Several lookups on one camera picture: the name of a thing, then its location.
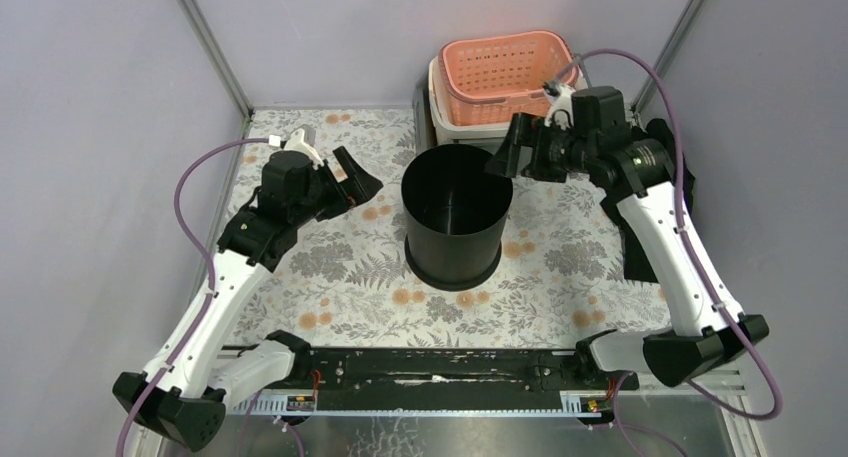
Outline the large black cylindrical container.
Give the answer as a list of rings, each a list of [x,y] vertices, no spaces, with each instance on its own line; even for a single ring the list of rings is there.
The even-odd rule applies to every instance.
[[[478,147],[448,144],[421,153],[404,171],[405,257],[430,287],[468,290],[499,265],[513,185],[484,170],[491,157]]]

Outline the pink perforated plastic basket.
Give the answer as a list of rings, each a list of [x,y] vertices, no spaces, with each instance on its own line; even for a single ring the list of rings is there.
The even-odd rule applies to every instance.
[[[456,126],[508,122],[518,112],[544,115],[550,103],[543,85],[574,85],[576,68],[559,75],[573,60],[562,37],[545,30],[448,43],[437,56],[442,109]]]

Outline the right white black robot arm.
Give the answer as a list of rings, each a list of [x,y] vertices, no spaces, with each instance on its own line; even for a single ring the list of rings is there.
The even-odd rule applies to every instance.
[[[601,206],[623,236],[624,275],[665,293],[666,330],[607,330],[579,341],[575,379],[597,389],[627,371],[675,387],[730,363],[770,333],[723,285],[689,215],[694,180],[675,161],[669,125],[629,123],[610,86],[567,95],[547,116],[519,112],[486,169],[494,175],[563,183],[584,173],[605,196]]]

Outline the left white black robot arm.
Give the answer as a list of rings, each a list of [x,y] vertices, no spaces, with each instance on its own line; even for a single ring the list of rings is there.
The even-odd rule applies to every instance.
[[[286,331],[269,334],[220,370],[213,366],[246,303],[295,246],[299,230],[341,216],[382,189],[345,148],[333,154],[343,180],[314,149],[293,141],[264,164],[259,186],[225,226],[216,252],[203,254],[206,286],[143,370],[116,379],[112,392],[127,412],[116,455],[123,455],[133,425],[199,451],[230,408],[269,384],[315,385],[310,344]]]

